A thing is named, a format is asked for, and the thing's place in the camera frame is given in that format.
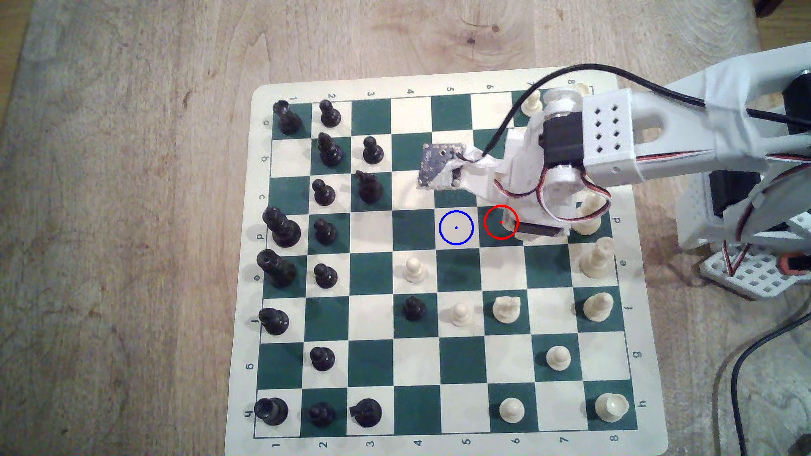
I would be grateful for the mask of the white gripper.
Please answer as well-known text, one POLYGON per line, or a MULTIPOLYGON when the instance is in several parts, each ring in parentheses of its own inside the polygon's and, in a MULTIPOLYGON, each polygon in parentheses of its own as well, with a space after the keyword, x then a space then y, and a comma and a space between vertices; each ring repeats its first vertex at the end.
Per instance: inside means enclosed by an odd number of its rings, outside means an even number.
POLYGON ((582 103, 576 88, 529 89, 515 104, 529 122, 503 131, 502 158, 490 149, 466 149, 465 189, 501 210, 508 237, 567 235, 591 223, 593 208, 575 204, 578 192, 593 190, 584 166, 582 103))

